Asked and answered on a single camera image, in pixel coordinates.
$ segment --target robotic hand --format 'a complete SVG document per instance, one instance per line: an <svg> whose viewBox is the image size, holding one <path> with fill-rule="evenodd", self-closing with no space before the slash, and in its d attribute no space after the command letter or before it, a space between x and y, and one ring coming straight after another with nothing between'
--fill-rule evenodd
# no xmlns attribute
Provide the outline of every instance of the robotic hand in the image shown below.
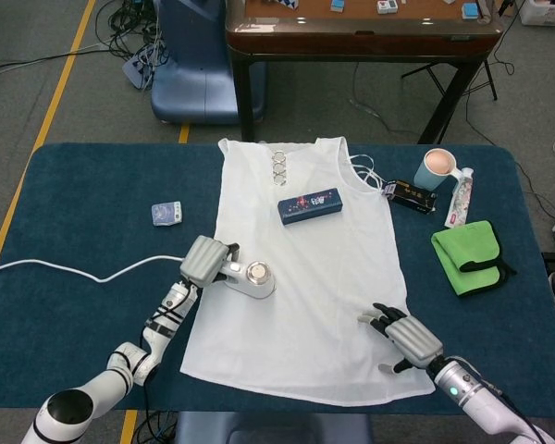
<svg viewBox="0 0 555 444"><path fill-rule="evenodd" d="M197 301L197 290L223 280L226 285L256 299L273 293L276 282L262 262L237 261L238 244L225 245L200 236L190 248L180 274L165 299L144 325L142 339L150 351L125 342L111 353L106 370L83 386L51 396L33 421L23 444L78 442L94 418L110 411L130 393L133 384L143 386L154 377L165 349L183 319Z"/></svg>
<svg viewBox="0 0 555 444"><path fill-rule="evenodd" d="M361 314L358 321L389 339L403 356L394 366L381 364L380 371L398 374L413 366L425 369L434 383L489 435L512 432L518 435L512 444L555 444L547 433L492 394L487 382L484 385L457 360L445 358L442 342L416 318L382 303L373 306L375 310Z"/></svg>

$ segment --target white tank top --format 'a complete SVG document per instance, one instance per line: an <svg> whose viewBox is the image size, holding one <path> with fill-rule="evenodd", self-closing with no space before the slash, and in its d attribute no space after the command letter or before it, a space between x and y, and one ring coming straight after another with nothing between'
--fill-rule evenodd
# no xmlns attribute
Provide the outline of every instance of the white tank top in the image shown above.
<svg viewBox="0 0 555 444"><path fill-rule="evenodd" d="M401 354L357 316L372 302L407 312L389 202L353 171L345 139L313 144L222 140L215 238L264 261L277 289L256 300L226 285L203 291L181 372L238 389L340 406L431 393L426 372L385 375ZM274 183L272 151L286 153ZM340 213L284 227L278 201L337 188Z"/></svg>

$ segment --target green towel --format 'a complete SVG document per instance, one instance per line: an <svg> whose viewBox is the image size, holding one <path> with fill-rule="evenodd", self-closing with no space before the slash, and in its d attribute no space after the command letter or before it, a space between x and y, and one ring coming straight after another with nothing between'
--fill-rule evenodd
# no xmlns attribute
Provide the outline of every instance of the green towel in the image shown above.
<svg viewBox="0 0 555 444"><path fill-rule="evenodd" d="M458 296L496 288L516 273L501 258L495 230L486 220L434 233L432 244Z"/></svg>

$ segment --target floor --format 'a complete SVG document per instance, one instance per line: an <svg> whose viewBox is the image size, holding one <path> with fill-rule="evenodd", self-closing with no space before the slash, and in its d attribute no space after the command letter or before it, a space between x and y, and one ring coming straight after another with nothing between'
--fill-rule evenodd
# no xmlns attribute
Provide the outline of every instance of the floor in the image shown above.
<svg viewBox="0 0 555 444"><path fill-rule="evenodd" d="M97 0L80 46L95 43L94 12L104 3ZM85 7L83 0L0 0L0 64L68 51ZM493 65L499 100L491 100L489 89L473 94L469 118L497 145L510 150L530 176L536 192L555 204L555 155L551 151L555 141L555 29L523 27L516 20L498 57L512 62L515 72L510 76L503 65ZM0 75L0 228L40 134L65 61L60 58ZM373 104L392 127L417 133L439 96L425 73L399 79L402 72L411 68L414 66L363 64L357 86L359 95ZM414 142L416 136L388 133L378 120L348 103L352 72L353 64L345 63L272 64L269 107L257 128L257 137L268 142L308 142L317 136L345 135L349 142ZM446 67L436 67L436 72L443 82L451 75L451 69ZM156 120L149 100L148 92L138 92L124 78L119 59L109 54L79 56L44 139L177 142L180 126ZM486 143L466 123L464 111L463 101L446 142ZM213 143L222 137L238 139L239 130L194 126L189 131L190 142ZM525 181L523 187L529 191ZM526 199L541 250L555 252L550 232L553 220L539 209L534 196L527 194ZM34 411L28 410L0 410L0 444L19 442L33 415ZM123 412L112 412L96 421L86 442L128 442L120 441L123 418ZM509 439L488 438L463 416L381 416L373 422L379 442L383 443ZM537 423L555 436L555 420Z"/></svg>

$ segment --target table leg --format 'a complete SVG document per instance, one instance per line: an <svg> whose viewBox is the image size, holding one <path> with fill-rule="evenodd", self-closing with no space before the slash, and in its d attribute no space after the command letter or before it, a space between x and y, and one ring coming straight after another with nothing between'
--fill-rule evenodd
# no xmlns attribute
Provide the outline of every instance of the table leg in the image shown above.
<svg viewBox="0 0 555 444"><path fill-rule="evenodd" d="M454 113L454 108L461 100L463 93L466 91L467 87L473 77L475 76L477 70L481 66L483 61L468 62L457 64L457 71L450 82L450 85L446 89L446 93L442 96L436 111L427 122L427 126L422 132L421 137L417 143L434 143L436 137L440 134L444 125Z"/></svg>
<svg viewBox="0 0 555 444"><path fill-rule="evenodd" d="M243 142L254 142L253 128L253 96L251 93L251 75L246 60L232 59L232 75L234 76L234 91L237 95L239 108L240 137Z"/></svg>

